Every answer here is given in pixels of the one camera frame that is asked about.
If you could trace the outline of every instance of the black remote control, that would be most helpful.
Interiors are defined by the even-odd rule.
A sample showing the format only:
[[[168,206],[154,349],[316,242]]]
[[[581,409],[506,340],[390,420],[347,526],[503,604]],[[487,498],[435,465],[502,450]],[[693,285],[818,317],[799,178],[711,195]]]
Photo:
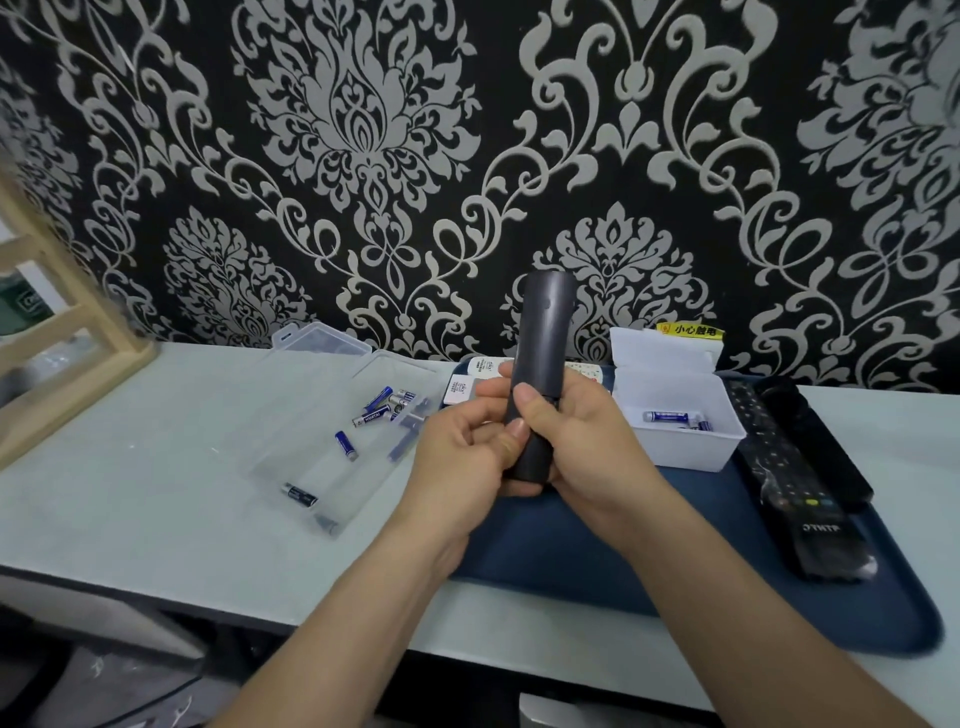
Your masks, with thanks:
[[[771,417],[753,386],[724,381],[747,430],[735,461],[787,565],[810,581],[857,582],[876,558],[850,516]]]
[[[754,384],[767,411],[803,454],[804,460],[836,496],[847,513],[859,513],[874,497],[874,489],[840,447],[833,433],[786,376],[768,376]]]
[[[510,397],[504,425],[520,413],[514,405],[514,387],[527,382],[555,407],[564,390],[564,354],[570,318],[577,303],[577,280],[566,271],[534,271],[527,275],[520,313],[520,335],[510,378]],[[553,446],[536,432],[506,476],[545,483],[550,476]]]

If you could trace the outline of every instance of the wooden frame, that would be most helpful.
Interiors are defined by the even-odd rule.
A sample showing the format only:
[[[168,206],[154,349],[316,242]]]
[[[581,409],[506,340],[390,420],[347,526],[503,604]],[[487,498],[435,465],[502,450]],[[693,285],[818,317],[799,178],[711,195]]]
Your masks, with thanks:
[[[0,469],[36,446],[157,355],[96,288],[15,182],[0,172],[0,220],[15,238],[0,243],[0,271],[32,260],[68,307],[0,344],[0,376],[81,329],[98,351],[0,407]]]

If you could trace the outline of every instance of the hand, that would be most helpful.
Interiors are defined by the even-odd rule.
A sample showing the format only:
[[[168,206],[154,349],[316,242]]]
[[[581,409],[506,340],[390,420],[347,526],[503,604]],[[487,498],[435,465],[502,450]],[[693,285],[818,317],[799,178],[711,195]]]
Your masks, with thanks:
[[[506,399],[513,367],[501,364],[507,378],[478,382],[476,394]],[[514,403],[530,428],[553,445],[557,477],[551,474],[551,482],[561,497],[597,536],[625,552],[637,496],[665,481],[613,397],[602,384],[566,369],[559,411],[529,384],[516,386]]]
[[[423,425],[413,471],[391,524],[438,546],[444,576],[460,564],[470,531],[490,513],[498,492],[540,492],[540,486],[530,483],[501,491],[503,472],[530,437],[522,419],[504,427],[506,411],[504,399],[478,398],[448,407]]]

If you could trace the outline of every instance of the yellow warning label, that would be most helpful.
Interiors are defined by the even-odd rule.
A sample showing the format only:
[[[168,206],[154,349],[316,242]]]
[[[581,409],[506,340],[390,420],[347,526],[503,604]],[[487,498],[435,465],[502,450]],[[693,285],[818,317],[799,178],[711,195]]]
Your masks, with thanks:
[[[723,329],[692,321],[664,321],[661,324],[657,324],[657,331],[669,334],[670,336],[686,336],[691,339],[723,341]]]

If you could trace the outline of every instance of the table surface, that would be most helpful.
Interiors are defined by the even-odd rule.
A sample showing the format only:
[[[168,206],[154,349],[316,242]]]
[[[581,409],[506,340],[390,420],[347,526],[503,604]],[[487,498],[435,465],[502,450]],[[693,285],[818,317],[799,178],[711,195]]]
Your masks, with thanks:
[[[156,362],[0,473],[0,570],[301,623],[386,521],[411,464],[408,456],[334,540],[273,507],[275,498],[239,474],[228,434],[265,402],[289,396],[298,376],[315,373],[316,356],[163,345]],[[318,386],[342,371],[328,361]],[[432,366],[438,377],[453,367]],[[932,724],[953,725],[960,397],[803,390],[874,487],[880,515],[947,630],[927,657],[854,657]],[[449,582],[411,647],[710,709],[655,618]]]

